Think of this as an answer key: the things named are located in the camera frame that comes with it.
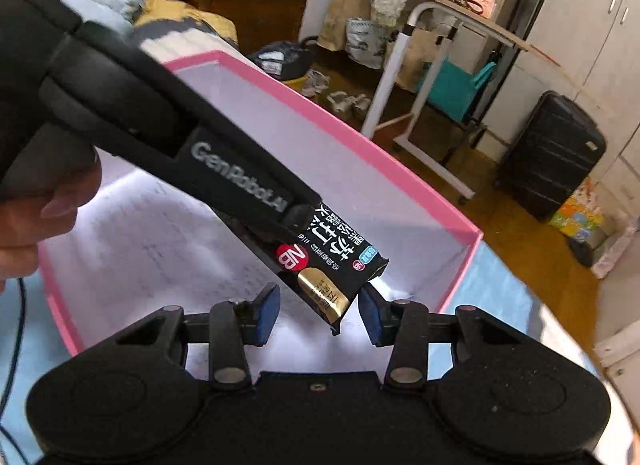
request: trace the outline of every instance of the teal bag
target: teal bag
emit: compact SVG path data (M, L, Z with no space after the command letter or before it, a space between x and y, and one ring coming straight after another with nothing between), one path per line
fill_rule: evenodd
M476 98L478 90L491 77L495 65L495 62L488 63L475 77L472 77L466 71L450 63L447 57L440 73L438 73L431 93L429 93L429 103L446 114L451 120L463 122L467 109ZM420 82L418 82L417 92L420 92L428 72L429 68L427 67Z

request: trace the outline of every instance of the black suitcase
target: black suitcase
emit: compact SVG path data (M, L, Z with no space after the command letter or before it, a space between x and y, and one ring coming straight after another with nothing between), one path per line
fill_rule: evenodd
M548 91L500 164L496 183L536 219L548 220L606 150L591 117L565 96Z

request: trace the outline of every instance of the bed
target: bed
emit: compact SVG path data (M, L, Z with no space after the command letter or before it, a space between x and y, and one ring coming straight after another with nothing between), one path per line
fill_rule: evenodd
M216 49L234 55L238 49L233 22L181 0L62 1L84 21L110 28L159 62Z

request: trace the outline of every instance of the shoe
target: shoe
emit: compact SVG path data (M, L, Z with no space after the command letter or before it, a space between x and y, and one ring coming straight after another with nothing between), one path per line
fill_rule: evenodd
M367 98L367 95L353 97L353 116L361 122L364 122L365 118L367 118L370 105L371 99Z
M329 77L322 75L319 71L311 70L307 75L301 94L306 98L313 98L327 89L329 89Z
M326 100L329 102L331 112L343 122L353 116L351 109L353 108L355 98L349 96L344 91L331 93L327 96Z

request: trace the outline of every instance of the red circle label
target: red circle label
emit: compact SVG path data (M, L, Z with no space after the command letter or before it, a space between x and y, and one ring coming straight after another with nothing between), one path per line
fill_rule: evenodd
M289 271L300 271L309 264L309 254L302 245L280 245L276 257L281 267Z

